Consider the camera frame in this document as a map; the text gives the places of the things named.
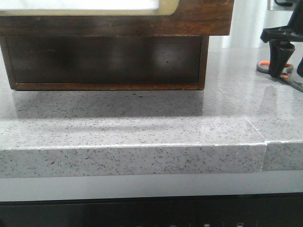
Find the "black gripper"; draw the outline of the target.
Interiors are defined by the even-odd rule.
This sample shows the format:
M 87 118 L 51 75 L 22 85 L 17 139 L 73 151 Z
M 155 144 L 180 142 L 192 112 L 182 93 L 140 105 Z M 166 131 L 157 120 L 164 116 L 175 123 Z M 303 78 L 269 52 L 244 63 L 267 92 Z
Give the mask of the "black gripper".
M 278 78 L 295 51 L 290 42 L 303 42 L 303 1 L 298 1 L 286 26 L 264 28 L 260 39 L 269 42 L 269 74 Z

